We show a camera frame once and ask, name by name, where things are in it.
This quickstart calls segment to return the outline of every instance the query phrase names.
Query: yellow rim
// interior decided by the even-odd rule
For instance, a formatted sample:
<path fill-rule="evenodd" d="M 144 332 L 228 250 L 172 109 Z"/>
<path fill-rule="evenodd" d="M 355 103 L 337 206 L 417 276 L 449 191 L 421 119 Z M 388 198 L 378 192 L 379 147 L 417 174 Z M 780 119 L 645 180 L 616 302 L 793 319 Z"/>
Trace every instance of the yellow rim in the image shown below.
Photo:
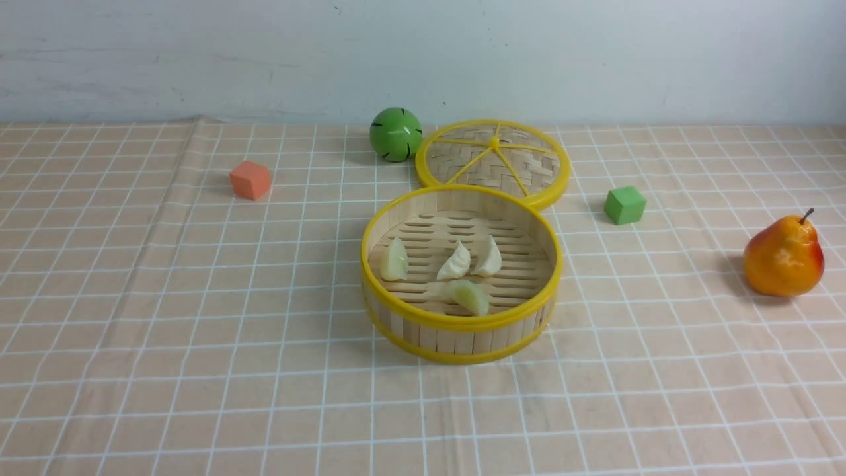
<path fill-rule="evenodd" d="M 367 237 L 370 236 L 371 231 L 373 230 L 373 226 L 375 226 L 376 222 L 379 221 L 379 218 L 382 217 L 385 213 L 397 206 L 397 204 L 408 200 L 412 197 L 424 195 L 426 193 L 436 193 L 438 191 L 478 191 L 479 193 L 496 196 L 502 198 L 503 200 L 507 200 L 516 204 L 519 207 L 522 207 L 527 213 L 531 213 L 535 219 L 543 226 L 543 229 L 552 237 L 552 246 L 553 251 L 555 252 L 555 267 L 552 269 L 552 275 L 549 278 L 549 281 L 543 286 L 543 288 L 538 291 L 531 299 L 528 301 L 516 306 L 512 307 L 507 311 L 502 311 L 501 313 L 494 313 L 488 314 L 486 316 L 448 316 L 446 314 L 439 314 L 433 313 L 430 311 L 426 311 L 424 309 L 420 309 L 419 307 L 412 306 L 407 302 L 404 302 L 391 294 L 376 278 L 371 270 L 370 266 L 368 265 L 368 252 L 367 252 Z M 367 228 L 365 229 L 365 233 L 361 240 L 361 249 L 360 249 L 360 261 L 361 261 L 361 274 L 363 277 L 362 284 L 366 283 L 368 287 L 373 291 L 378 299 L 385 303 L 385 305 L 393 312 L 402 315 L 404 318 L 408 319 L 409 321 L 415 322 L 420 325 L 424 325 L 426 327 L 432 327 L 436 329 L 445 329 L 445 330 L 454 330 L 458 332 L 462 331 L 470 331 L 470 332 L 478 332 L 482 330 L 488 329 L 495 329 L 499 327 L 503 327 L 504 325 L 508 325 L 514 323 L 516 321 L 525 318 L 526 315 L 529 313 L 533 313 L 543 307 L 553 296 L 555 296 L 556 290 L 558 289 L 558 281 L 561 279 L 561 273 L 563 269 L 563 254 L 561 250 L 561 243 L 558 241 L 558 236 L 555 235 L 555 232 L 552 231 L 552 227 L 549 223 L 538 213 L 535 209 L 527 207 L 524 203 L 520 200 L 517 200 L 513 196 L 510 196 L 506 193 L 501 191 L 487 189 L 484 187 L 476 186 L 476 185 L 436 185 L 433 187 L 421 188 L 416 191 L 412 191 L 407 193 L 399 198 L 394 199 L 388 205 L 382 207 L 376 215 L 371 219 L 370 223 L 367 224 Z"/>
<path fill-rule="evenodd" d="M 499 130 L 502 126 L 506 125 L 508 127 L 512 127 L 514 129 L 521 129 L 532 134 L 540 137 L 543 139 L 547 144 L 549 144 L 549 150 L 533 147 L 533 146 L 523 146 L 520 144 L 502 144 L 497 145 L 497 148 L 493 149 L 494 152 L 497 154 L 500 160 L 505 163 L 505 166 L 508 170 L 511 171 L 511 174 L 514 176 L 514 180 L 517 181 L 517 185 L 520 187 L 520 190 L 523 191 L 525 197 L 518 198 L 520 202 L 529 207 L 535 209 L 543 209 L 549 207 L 564 193 L 567 189 L 567 183 L 570 180 L 570 158 L 567 153 L 564 151 L 564 148 L 561 147 L 561 144 L 557 141 L 554 141 L 551 137 L 547 136 L 540 130 L 528 126 L 523 125 L 517 122 L 507 121 L 507 120 L 500 120 L 500 119 L 476 119 L 476 120 L 468 120 L 465 122 L 457 122 L 455 124 L 450 124 L 446 127 L 436 130 L 432 134 L 430 134 L 424 141 L 420 144 L 420 148 L 417 151 L 417 155 L 415 158 L 415 169 L 417 170 L 417 179 L 420 181 L 420 184 L 424 187 L 433 187 L 438 185 L 444 185 L 438 179 L 435 178 L 434 175 L 431 174 L 429 170 L 428 164 L 426 164 L 426 154 L 429 152 L 429 146 L 435 142 L 446 142 L 452 144 L 466 144 L 471 146 L 479 146 L 479 147 L 487 147 L 492 148 L 490 143 L 485 142 L 478 142 L 478 141 L 463 141 L 459 139 L 439 139 L 439 137 L 443 136 L 443 134 L 449 132 L 450 130 L 458 129 L 459 127 L 465 127 L 468 125 L 489 125 L 489 124 L 496 124 L 497 128 L 494 131 L 494 138 L 499 137 Z M 514 169 L 511 166 L 511 163 L 504 157 L 504 155 L 498 150 L 498 148 L 503 149 L 525 149 L 531 150 L 535 152 L 550 152 L 558 155 L 558 159 L 560 161 L 560 168 L 558 171 L 558 177 L 552 181 L 552 184 L 549 185 L 543 191 L 540 191 L 534 195 L 531 195 L 529 191 L 526 189 L 525 184 L 523 183 L 522 179 L 518 177 L 515 173 Z M 482 155 L 489 153 L 490 150 L 485 150 L 481 154 L 477 155 L 476 157 L 472 158 L 460 171 L 456 174 L 452 179 L 450 179 L 447 184 L 452 183 L 458 178 L 458 175 L 462 174 L 472 163 L 475 163 Z"/>
<path fill-rule="evenodd" d="M 428 351 L 427 349 L 418 346 L 413 346 L 409 342 L 400 339 L 396 334 L 391 332 L 390 329 L 388 329 L 387 327 L 382 325 L 381 322 L 379 322 L 379 319 L 376 317 L 376 313 L 373 312 L 370 303 L 367 302 L 366 299 L 365 308 L 367 309 L 367 315 L 370 316 L 373 325 L 376 326 L 376 329 L 379 331 L 379 333 L 384 335 L 385 338 L 390 340 L 395 346 L 399 347 L 400 349 L 403 349 L 409 354 L 414 354 L 417 357 L 422 357 L 426 360 L 430 360 L 437 363 L 450 363 L 454 365 L 470 365 L 473 363 L 493 362 L 495 360 L 499 360 L 503 357 L 508 357 L 512 354 L 522 351 L 526 346 L 528 346 L 535 339 L 537 339 L 537 336 L 540 335 L 543 330 L 547 328 L 550 321 L 550 317 L 549 315 L 547 315 L 543 319 L 541 325 L 537 326 L 537 329 L 532 331 L 532 333 L 525 337 L 523 340 L 514 344 L 513 346 L 506 347 L 498 351 L 488 352 L 485 354 L 447 354 L 436 351 Z"/>

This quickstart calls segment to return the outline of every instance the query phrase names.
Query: woven bamboo lid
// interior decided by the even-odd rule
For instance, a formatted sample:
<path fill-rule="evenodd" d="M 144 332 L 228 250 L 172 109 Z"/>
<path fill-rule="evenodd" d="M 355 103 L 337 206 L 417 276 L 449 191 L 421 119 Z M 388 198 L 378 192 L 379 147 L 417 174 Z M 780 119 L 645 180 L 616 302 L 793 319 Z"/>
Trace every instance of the woven bamboo lid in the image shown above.
<path fill-rule="evenodd" d="M 552 205 L 570 177 L 569 158 L 558 142 L 528 125 L 498 119 L 435 131 L 420 144 L 415 167 L 423 186 L 484 186 L 535 209 Z"/>

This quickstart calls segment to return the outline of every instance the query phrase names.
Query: foam block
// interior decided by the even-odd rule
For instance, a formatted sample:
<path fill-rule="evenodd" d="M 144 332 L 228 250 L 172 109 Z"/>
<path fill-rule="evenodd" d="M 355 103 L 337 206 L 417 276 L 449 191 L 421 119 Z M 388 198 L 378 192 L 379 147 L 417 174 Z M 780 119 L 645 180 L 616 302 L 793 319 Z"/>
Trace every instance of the foam block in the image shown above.
<path fill-rule="evenodd" d="M 605 198 L 605 214 L 614 224 L 640 221 L 646 208 L 646 199 L 633 186 L 615 188 Z"/>
<path fill-rule="evenodd" d="M 244 160 L 229 172 L 229 181 L 235 195 L 258 200 L 270 190 L 270 170 L 260 163 Z"/>

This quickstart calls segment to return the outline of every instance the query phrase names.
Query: pear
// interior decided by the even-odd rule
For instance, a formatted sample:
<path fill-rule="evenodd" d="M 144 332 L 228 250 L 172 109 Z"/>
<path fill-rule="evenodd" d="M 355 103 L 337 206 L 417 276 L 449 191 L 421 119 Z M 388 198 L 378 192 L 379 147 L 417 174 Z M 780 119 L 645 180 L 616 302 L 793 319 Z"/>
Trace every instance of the pear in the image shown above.
<path fill-rule="evenodd" d="M 826 264 L 816 229 L 808 220 L 811 213 L 813 208 L 802 217 L 782 217 L 752 237 L 743 262 L 753 290 L 769 296 L 799 296 L 820 282 Z"/>

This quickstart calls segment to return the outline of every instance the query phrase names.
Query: yellow plastic ring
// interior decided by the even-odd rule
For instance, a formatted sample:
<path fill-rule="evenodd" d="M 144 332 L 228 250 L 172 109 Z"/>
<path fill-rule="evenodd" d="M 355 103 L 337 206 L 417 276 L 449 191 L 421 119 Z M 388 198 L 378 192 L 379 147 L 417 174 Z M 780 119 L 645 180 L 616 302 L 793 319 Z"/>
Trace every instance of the yellow plastic ring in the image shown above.
<path fill-rule="evenodd" d="M 391 210 L 391 208 L 396 207 L 399 203 L 414 196 L 419 196 L 426 193 L 434 193 L 441 190 L 469 190 L 497 196 L 503 200 L 513 202 L 519 207 L 522 207 L 527 213 L 531 213 L 532 216 L 539 223 L 541 223 L 544 230 L 552 237 L 552 245 L 554 247 L 556 256 L 555 267 L 552 269 L 552 275 L 550 276 L 547 283 L 543 286 L 543 288 L 538 291 L 537 294 L 531 297 L 531 299 L 529 299 L 528 301 L 523 302 L 516 307 L 512 307 L 500 313 L 488 314 L 486 316 L 448 316 L 446 314 L 433 313 L 431 311 L 421 309 L 417 306 L 412 306 L 411 304 L 408 304 L 407 302 L 404 302 L 394 296 L 390 291 L 385 289 L 385 287 L 382 286 L 381 283 L 379 283 L 379 280 L 373 274 L 373 271 L 371 270 L 368 264 L 367 237 L 370 236 L 373 227 L 379 221 L 379 218 L 382 215 Z M 561 249 L 561 243 L 558 240 L 558 237 L 552 230 L 552 227 L 549 225 L 549 223 L 543 218 L 543 216 L 541 216 L 541 214 L 538 213 L 534 208 L 528 207 L 525 203 L 514 198 L 513 196 L 510 196 L 501 191 L 479 187 L 476 185 L 435 185 L 429 188 L 421 188 L 419 190 L 412 191 L 399 198 L 396 198 L 392 200 L 388 205 L 382 207 L 382 209 L 376 213 L 376 215 L 373 217 L 373 219 L 371 219 L 370 223 L 367 225 L 367 228 L 365 229 L 364 235 L 361 240 L 360 264 L 361 275 L 363 278 L 362 285 L 366 285 L 368 288 L 370 288 L 376 299 L 382 301 L 393 312 L 403 316 L 409 321 L 412 321 L 416 324 L 424 325 L 426 327 L 452 330 L 457 332 L 478 332 L 482 330 L 499 329 L 509 324 L 515 323 L 527 316 L 528 314 L 536 312 L 538 309 L 543 307 L 544 304 L 549 302 L 550 299 L 553 299 L 556 291 L 558 290 L 558 282 L 561 280 L 561 273 L 563 270 L 563 254 Z"/>
<path fill-rule="evenodd" d="M 365 307 L 367 309 L 367 315 L 370 316 L 373 325 L 376 327 L 376 330 L 378 330 L 380 334 L 384 335 L 386 339 L 390 340 L 395 346 L 399 347 L 400 349 L 403 349 L 409 354 L 416 355 L 417 357 L 422 357 L 432 362 L 448 363 L 452 365 L 472 365 L 474 363 L 493 362 L 495 360 L 499 360 L 503 357 L 507 357 L 511 354 L 517 353 L 523 350 L 529 344 L 531 344 L 535 339 L 537 339 L 538 335 L 540 335 L 544 331 L 544 329 L 547 328 L 550 321 L 550 318 L 544 319 L 541 325 L 537 326 L 537 329 L 532 331 L 532 333 L 526 336 L 523 340 L 517 342 L 512 346 L 505 347 L 504 349 L 500 349 L 498 351 L 488 352 L 484 354 L 449 354 L 445 352 L 429 351 L 422 347 L 413 346 L 405 340 L 400 339 L 396 334 L 391 332 L 390 329 L 386 328 L 384 325 L 382 325 L 381 322 L 379 322 L 379 318 L 376 316 L 376 313 L 373 312 L 373 309 L 370 307 L 370 304 L 368 304 L 366 301 Z"/>
<path fill-rule="evenodd" d="M 442 127 L 441 129 L 438 129 L 435 132 L 431 133 L 420 144 L 420 148 L 417 150 L 417 154 L 415 156 L 415 169 L 417 171 L 417 180 L 420 182 L 420 184 L 424 187 L 443 185 L 443 183 L 441 183 L 437 178 L 435 178 L 434 175 L 431 174 L 429 166 L 428 164 L 426 164 L 426 153 L 429 151 L 429 147 L 431 146 L 431 144 L 438 140 L 438 137 L 449 132 L 450 130 L 458 129 L 459 127 L 484 124 L 506 125 L 514 129 L 525 130 L 540 137 L 547 144 L 549 144 L 551 150 L 558 155 L 558 160 L 560 161 L 558 177 L 556 177 L 552 181 L 552 183 L 543 191 L 540 191 L 533 195 L 528 195 L 526 197 L 517 198 L 517 200 L 523 203 L 524 205 L 529 206 L 530 208 L 534 208 L 535 210 L 542 210 L 555 203 L 558 198 L 564 193 L 564 191 L 567 190 L 567 183 L 570 180 L 570 158 L 564 151 L 564 148 L 561 147 L 561 144 L 558 141 L 554 141 L 550 136 L 547 136 L 545 133 L 534 127 L 500 119 L 474 119 L 464 122 L 457 122 L 455 124 L 450 124 L 445 127 Z"/>

